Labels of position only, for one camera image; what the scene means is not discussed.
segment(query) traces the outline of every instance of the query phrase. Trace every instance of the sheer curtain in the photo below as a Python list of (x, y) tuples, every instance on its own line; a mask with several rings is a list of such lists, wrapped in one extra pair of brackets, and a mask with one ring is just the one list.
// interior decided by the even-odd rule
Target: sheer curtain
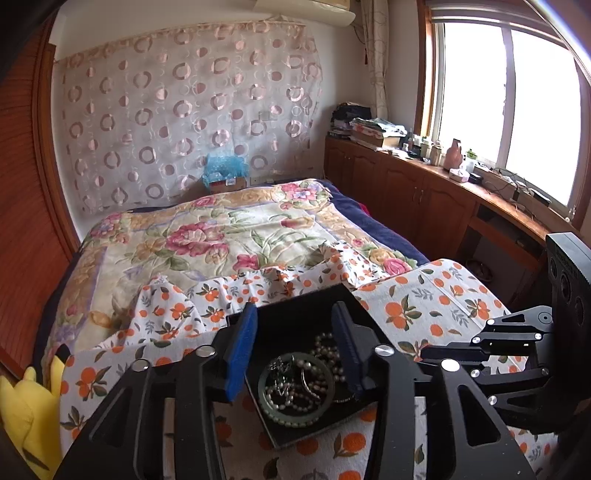
[(60, 60), (57, 135), (85, 214), (182, 201), (208, 155), (251, 177), (305, 176), (322, 67), (287, 21), (199, 24), (108, 42)]
[(363, 33), (371, 84), (371, 112), (387, 119), (384, 77), (388, 69), (388, 0), (361, 0)]

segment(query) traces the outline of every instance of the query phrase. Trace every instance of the window frame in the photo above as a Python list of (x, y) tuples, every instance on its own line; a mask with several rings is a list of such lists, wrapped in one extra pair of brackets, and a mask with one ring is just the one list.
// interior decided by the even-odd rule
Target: window frame
[[(469, 20), (459, 22), (459, 23), (480, 23), (483, 22), (470, 22)], [(516, 86), (517, 86), (517, 78), (515, 75), (515, 57), (514, 57), (514, 50), (513, 50), (513, 37), (511, 35), (512, 30), (516, 31), (523, 31), (521, 28), (509, 28), (501, 25), (493, 25), (497, 26), (501, 29), (503, 35), (503, 42), (505, 44), (505, 52), (506, 52), (506, 62), (507, 62), (507, 69), (506, 69), (506, 88), (505, 88), (505, 106), (504, 106), (504, 121), (503, 121), (503, 130), (501, 135), (501, 144), (499, 146), (499, 154), (496, 159), (496, 163), (492, 163), (488, 160), (480, 160), (482, 163), (487, 165), (490, 168), (497, 169), (498, 172), (501, 174), (510, 173), (510, 177), (513, 180), (520, 181), (524, 183), (527, 187), (536, 189), (544, 196), (550, 199), (550, 208), (557, 212), (560, 216), (564, 218), (573, 219), (576, 214), (576, 210), (579, 207), (579, 204), (586, 209), (589, 204), (589, 198), (587, 192), (585, 191), (585, 184), (588, 183), (587, 173), (589, 171), (589, 166), (591, 163), (590, 158), (590, 150), (591, 150), (591, 135), (589, 132), (591, 131), (591, 92), (589, 89), (589, 84), (586, 81), (586, 78), (579, 68), (578, 64), (576, 63), (575, 59), (573, 58), (573, 62), (576, 66), (577, 74), (579, 76), (579, 88), (580, 88), (580, 95), (581, 95), (581, 137), (580, 137), (580, 144), (579, 144), (579, 157), (577, 160), (577, 169), (574, 176), (573, 181), (573, 188), (570, 193), (568, 204), (564, 205), (556, 200), (552, 195), (549, 195), (547, 192), (542, 190), (541, 188), (537, 187), (536, 185), (532, 184), (527, 179), (514, 174), (513, 172), (509, 172), (506, 170), (507, 159), (509, 156), (509, 148), (511, 146), (511, 137), (513, 132), (514, 126), (514, 118), (515, 118), (515, 98), (516, 98)], [(431, 116), (431, 138), (433, 141), (439, 140), (439, 134), (441, 129), (441, 115), (443, 112), (443, 98), (445, 96), (445, 23), (434, 23), (434, 65), (436, 66), (436, 71), (434, 72), (434, 100), (433, 100), (433, 111)], [(527, 31), (529, 35), (535, 35), (537, 37), (542, 38), (543, 40), (552, 41), (554, 43), (559, 44), (563, 48), (566, 48), (564, 44), (559, 41), (554, 41), (550, 39), (546, 35), (536, 35), (535, 32)]]

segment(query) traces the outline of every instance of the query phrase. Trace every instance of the yellow plush toy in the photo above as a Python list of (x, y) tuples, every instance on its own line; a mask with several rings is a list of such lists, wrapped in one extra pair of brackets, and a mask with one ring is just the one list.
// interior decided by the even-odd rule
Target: yellow plush toy
[(51, 391), (35, 381), (33, 367), (14, 387), (0, 377), (0, 417), (27, 465), (41, 480), (51, 480), (61, 462), (59, 398), (64, 363), (54, 357)]

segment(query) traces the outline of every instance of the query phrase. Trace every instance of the window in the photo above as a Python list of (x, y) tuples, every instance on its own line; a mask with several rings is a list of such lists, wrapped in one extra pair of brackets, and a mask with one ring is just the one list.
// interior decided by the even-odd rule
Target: window
[(571, 53), (490, 24), (442, 22), (436, 32), (434, 139), (444, 148), (459, 139), (464, 153), (471, 148), (480, 161), (516, 174), (568, 215), (589, 114)]

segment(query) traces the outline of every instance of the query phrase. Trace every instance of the cardboard box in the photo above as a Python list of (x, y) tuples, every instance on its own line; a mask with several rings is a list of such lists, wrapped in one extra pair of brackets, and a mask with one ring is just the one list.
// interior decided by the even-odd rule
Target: cardboard box
[(400, 137), (372, 137), (370, 135), (365, 135), (357, 130), (353, 130), (351, 135), (359, 140), (367, 142), (369, 144), (375, 145), (376, 147), (380, 148), (394, 148), (400, 144)]
[(235, 179), (227, 179), (221, 181), (213, 181), (209, 184), (209, 192), (227, 193), (235, 192), (246, 188), (246, 177), (236, 177)]

